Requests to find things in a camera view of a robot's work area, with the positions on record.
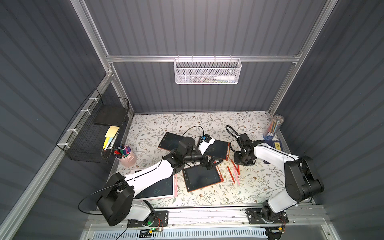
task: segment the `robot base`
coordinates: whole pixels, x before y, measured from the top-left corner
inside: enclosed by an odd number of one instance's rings
[[[273,224],[282,224],[283,222],[277,217],[276,220],[273,220],[271,222],[268,222],[264,220],[264,218],[261,215],[261,210],[262,208],[251,208],[251,209],[246,209],[245,213],[247,214],[248,222],[249,224],[264,224],[264,223],[273,223]],[[286,213],[283,213],[283,218],[285,223],[288,223],[288,217]]]
[[[166,227],[168,225],[168,211],[156,211],[155,212],[155,219],[153,220],[151,227],[157,227],[159,225],[159,219],[161,219],[161,221],[163,222],[162,225],[160,222],[160,226]],[[147,226],[145,226],[145,224],[146,224],[145,221],[140,222],[138,220],[131,220],[131,221],[128,220],[128,222],[130,222],[130,225],[128,226],[129,228],[130,227],[147,227]]]
[[[233,160],[235,164],[242,165],[242,166],[252,166],[255,164],[255,160],[245,153],[235,152],[233,154]]]

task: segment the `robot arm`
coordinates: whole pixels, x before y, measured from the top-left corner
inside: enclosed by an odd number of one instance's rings
[[[154,183],[180,172],[188,162],[199,162],[206,169],[221,163],[222,160],[215,163],[215,158],[209,158],[200,151],[201,149],[204,152],[214,141],[215,139],[206,134],[199,141],[197,148],[193,138],[184,137],[179,142],[179,147],[165,155],[159,163],[133,174],[112,175],[105,185],[111,188],[103,190],[97,202],[108,224],[115,226],[125,218],[152,222],[155,216],[153,207],[145,200],[137,201],[133,198]]]
[[[285,189],[263,203],[261,216],[266,222],[277,220],[282,211],[324,190],[310,157],[279,151],[265,141],[250,140],[246,133],[239,135],[231,126],[225,128],[236,138],[241,148],[240,151],[234,151],[236,164],[254,165],[255,159],[260,158],[278,167],[285,175]]]
[[[291,155],[266,143],[255,146],[253,152],[256,157],[278,167],[285,175],[285,189],[263,203],[261,216],[266,222],[274,222],[282,211],[324,191],[323,182],[310,157]]]

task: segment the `white cable tie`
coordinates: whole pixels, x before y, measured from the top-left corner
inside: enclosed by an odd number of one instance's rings
[[[66,143],[57,143],[57,145],[64,145],[64,146],[67,146],[68,148],[70,148],[70,146],[67,142]]]
[[[91,115],[91,112],[89,111],[89,109],[83,109],[83,110],[80,110],[81,111],[87,111],[89,113],[89,115]]]
[[[94,99],[94,100],[96,100],[97,103],[99,103],[98,98],[90,98],[90,99]]]
[[[67,131],[74,131],[77,135],[79,135],[76,129],[68,129]]]

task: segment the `yellow sticky note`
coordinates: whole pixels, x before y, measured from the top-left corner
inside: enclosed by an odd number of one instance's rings
[[[109,141],[110,137],[107,137],[104,141],[104,145],[103,145],[103,149],[105,149],[105,147],[107,146],[107,143]]]
[[[106,137],[115,137],[116,133],[118,132],[120,127],[116,126],[110,126],[107,133],[105,134]]]
[[[281,151],[281,147],[280,147],[280,143],[279,142],[275,142],[275,148],[279,151]]]

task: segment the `black wire basket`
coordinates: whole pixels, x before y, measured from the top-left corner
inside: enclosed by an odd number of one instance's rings
[[[119,130],[115,134],[108,148],[104,150],[105,134],[110,126],[95,124],[94,122],[100,111],[105,108],[124,111],[125,114],[123,120],[119,123]],[[84,111],[83,116],[76,127],[74,127],[75,131],[71,130],[71,134],[66,141],[67,144],[56,144],[71,160],[108,163],[109,158],[112,160],[115,159],[114,155],[111,155],[111,153],[119,133],[124,132],[122,128],[123,126],[126,126],[125,122],[128,119],[128,110],[128,99],[99,94],[88,109],[82,110]]]

